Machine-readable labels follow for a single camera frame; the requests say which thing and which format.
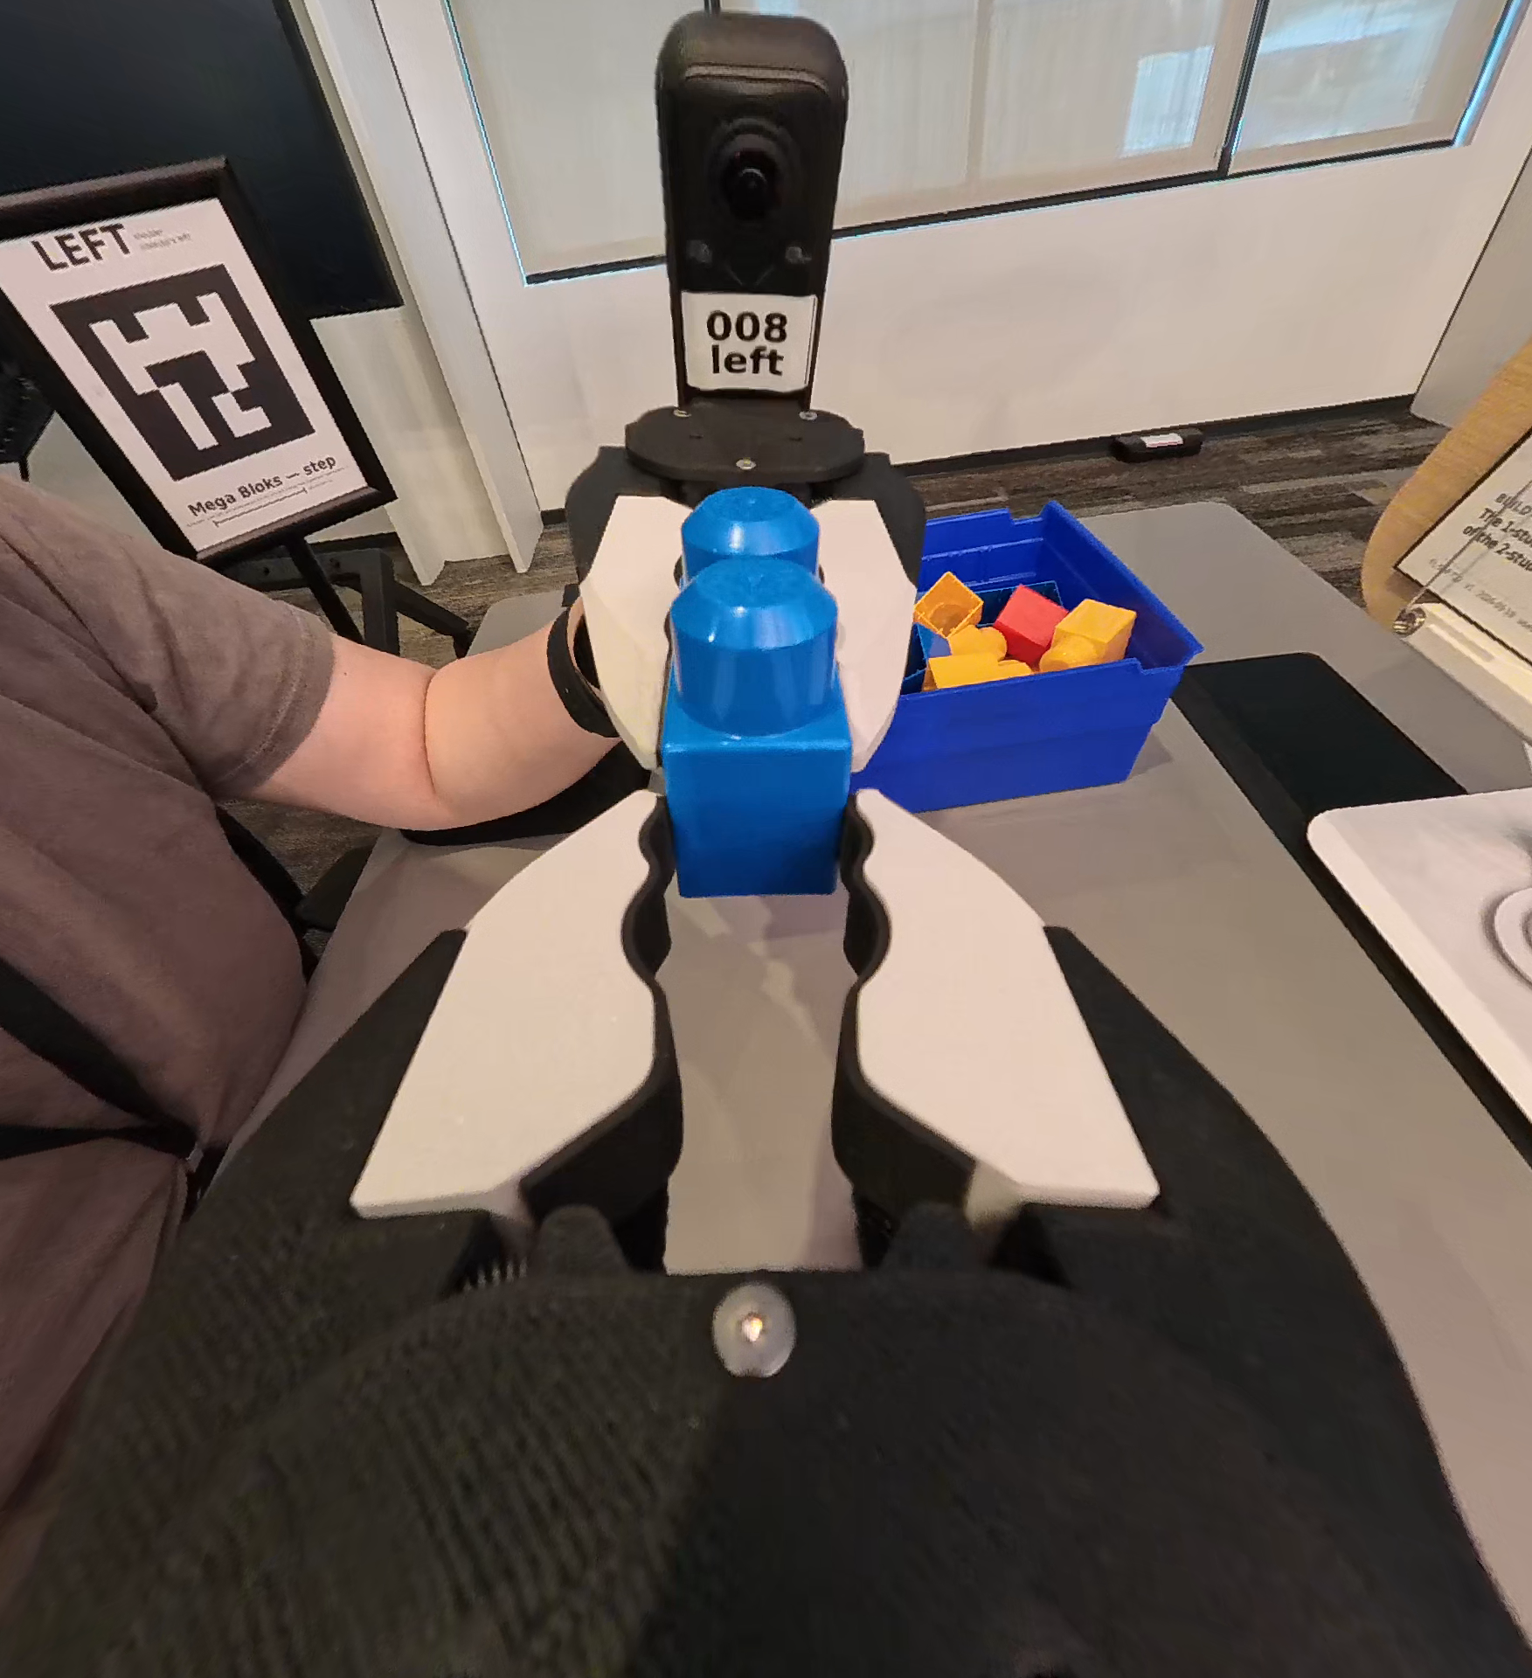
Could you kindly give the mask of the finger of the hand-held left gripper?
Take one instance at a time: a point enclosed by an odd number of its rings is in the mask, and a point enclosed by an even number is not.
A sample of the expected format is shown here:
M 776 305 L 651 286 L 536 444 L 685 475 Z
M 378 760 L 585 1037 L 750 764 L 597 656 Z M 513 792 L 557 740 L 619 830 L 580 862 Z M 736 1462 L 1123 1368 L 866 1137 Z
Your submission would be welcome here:
M 874 503 L 819 505 L 819 569 L 837 600 L 837 663 L 860 774 L 896 717 L 914 646 L 919 586 Z
M 602 704 L 648 771 L 660 768 L 685 516 L 669 497 L 619 497 L 580 584 Z

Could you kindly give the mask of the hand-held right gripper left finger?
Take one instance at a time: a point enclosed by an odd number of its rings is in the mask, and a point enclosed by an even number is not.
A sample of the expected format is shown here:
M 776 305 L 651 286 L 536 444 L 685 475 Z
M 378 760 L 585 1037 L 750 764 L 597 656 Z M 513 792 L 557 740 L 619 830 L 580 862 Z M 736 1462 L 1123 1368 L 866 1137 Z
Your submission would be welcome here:
M 635 790 L 528 862 L 469 923 L 354 1210 L 635 1216 L 681 1148 L 664 801 Z

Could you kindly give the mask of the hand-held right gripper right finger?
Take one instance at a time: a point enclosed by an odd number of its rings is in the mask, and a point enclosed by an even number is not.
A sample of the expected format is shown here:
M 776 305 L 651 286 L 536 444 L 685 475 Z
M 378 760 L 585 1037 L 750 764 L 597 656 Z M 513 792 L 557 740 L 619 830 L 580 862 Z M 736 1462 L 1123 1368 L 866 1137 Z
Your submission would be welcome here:
M 1155 1205 L 1160 1181 L 1034 907 L 860 790 L 844 850 L 838 1167 L 875 1205 Z

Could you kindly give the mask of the blue plastic bin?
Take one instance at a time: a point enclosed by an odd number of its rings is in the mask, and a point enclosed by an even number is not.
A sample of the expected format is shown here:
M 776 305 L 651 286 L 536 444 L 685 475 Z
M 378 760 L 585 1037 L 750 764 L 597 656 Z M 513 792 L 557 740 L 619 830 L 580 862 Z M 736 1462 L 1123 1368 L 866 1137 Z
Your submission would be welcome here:
M 1016 516 L 1006 510 L 936 516 L 925 528 L 920 591 L 955 576 L 997 622 L 1027 586 L 1064 607 L 1131 610 L 1126 658 L 1064 674 L 971 683 L 941 695 L 925 685 L 927 638 L 915 627 L 889 733 L 854 787 L 875 787 L 927 812 L 1123 784 L 1185 668 L 1197 635 L 1062 505 Z

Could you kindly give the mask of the heap of toy blocks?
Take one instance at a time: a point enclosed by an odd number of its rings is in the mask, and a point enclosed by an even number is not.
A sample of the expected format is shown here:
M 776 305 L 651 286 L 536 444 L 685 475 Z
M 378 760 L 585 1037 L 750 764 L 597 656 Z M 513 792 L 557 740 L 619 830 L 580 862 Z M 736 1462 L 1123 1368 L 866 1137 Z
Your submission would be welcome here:
M 1098 600 L 1068 607 L 1051 582 L 977 590 L 946 571 L 915 605 L 904 692 L 1102 668 L 1129 656 L 1134 627 L 1134 610 Z

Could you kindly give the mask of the blue two-stud block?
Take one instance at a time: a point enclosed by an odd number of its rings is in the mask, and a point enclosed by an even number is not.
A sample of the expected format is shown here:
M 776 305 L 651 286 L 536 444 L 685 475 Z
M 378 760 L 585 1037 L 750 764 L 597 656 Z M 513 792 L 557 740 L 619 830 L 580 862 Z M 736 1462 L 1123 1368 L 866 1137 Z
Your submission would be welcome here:
M 783 490 L 722 490 L 680 539 L 660 740 L 680 891 L 830 894 L 854 740 L 816 516 Z

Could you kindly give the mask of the black wristband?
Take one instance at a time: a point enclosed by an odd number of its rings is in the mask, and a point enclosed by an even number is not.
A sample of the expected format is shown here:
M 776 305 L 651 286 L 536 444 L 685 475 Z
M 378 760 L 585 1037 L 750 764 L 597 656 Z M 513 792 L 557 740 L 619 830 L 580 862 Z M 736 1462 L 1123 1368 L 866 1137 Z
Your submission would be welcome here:
M 602 699 L 582 601 L 568 601 L 549 623 L 546 663 L 554 695 L 566 705 L 571 722 L 590 735 L 617 740 L 619 733 L 610 705 Z

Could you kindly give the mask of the black sign stand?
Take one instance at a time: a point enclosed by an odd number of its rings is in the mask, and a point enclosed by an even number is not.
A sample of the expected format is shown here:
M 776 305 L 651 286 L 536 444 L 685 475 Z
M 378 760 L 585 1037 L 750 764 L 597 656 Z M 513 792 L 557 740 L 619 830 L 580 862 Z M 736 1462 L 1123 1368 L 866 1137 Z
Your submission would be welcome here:
M 395 551 L 395 538 L 321 544 L 286 538 L 204 565 L 263 596 L 302 591 L 339 637 L 384 653 L 403 653 L 401 627 L 411 622 L 445 642 L 455 658 L 469 656 L 477 627 L 406 582 Z

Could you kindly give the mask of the window with blinds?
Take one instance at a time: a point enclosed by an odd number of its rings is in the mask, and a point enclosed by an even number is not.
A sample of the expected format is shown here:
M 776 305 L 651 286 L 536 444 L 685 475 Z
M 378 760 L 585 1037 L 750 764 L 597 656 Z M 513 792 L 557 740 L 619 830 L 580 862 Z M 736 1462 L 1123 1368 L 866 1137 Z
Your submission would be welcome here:
M 1463 141 L 1523 3 L 706 3 L 812 17 L 838 229 Z M 697 3 L 445 3 L 531 280 L 664 253 L 655 60 Z

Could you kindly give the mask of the white stand base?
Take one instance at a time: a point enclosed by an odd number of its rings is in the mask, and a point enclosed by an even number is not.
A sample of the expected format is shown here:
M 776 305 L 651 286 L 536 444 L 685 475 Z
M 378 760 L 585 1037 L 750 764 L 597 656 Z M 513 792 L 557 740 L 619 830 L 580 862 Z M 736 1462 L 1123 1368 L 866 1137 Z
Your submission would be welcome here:
M 1532 785 L 1335 809 L 1309 848 L 1532 1123 Z

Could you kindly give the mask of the black mat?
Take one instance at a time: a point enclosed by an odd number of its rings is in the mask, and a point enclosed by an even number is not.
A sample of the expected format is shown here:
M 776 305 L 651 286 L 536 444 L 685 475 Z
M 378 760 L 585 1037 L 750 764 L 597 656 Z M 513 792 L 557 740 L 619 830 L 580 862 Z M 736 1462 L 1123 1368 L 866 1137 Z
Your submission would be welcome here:
M 1294 857 L 1324 812 L 1465 792 L 1314 653 L 1197 663 L 1174 709 Z

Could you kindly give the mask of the person's brown shirt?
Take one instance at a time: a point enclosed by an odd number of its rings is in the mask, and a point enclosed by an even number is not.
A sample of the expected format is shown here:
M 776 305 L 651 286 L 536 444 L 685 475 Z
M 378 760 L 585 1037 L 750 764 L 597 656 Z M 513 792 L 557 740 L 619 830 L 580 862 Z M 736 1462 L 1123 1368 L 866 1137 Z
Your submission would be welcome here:
M 334 653 L 313 613 L 0 473 L 0 959 L 206 1147 L 307 991 L 219 805 L 293 756 Z M 0 1160 L 0 1610 L 181 1205 L 184 1164 L 140 1144 Z

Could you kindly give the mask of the framed marker sign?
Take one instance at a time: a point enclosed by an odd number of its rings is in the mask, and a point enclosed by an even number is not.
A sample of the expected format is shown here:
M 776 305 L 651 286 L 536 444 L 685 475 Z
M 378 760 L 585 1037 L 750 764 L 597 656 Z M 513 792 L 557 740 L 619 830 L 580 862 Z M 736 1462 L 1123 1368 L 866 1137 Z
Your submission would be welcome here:
M 225 157 L 0 196 L 0 342 L 186 560 L 395 499 Z

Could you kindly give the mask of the large dark screen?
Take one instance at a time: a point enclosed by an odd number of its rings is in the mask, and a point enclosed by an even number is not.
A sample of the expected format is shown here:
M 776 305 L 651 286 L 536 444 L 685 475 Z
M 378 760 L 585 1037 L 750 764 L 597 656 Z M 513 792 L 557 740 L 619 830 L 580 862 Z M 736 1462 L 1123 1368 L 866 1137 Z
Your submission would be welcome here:
M 0 3 L 0 196 L 210 157 L 311 318 L 403 304 L 292 3 Z

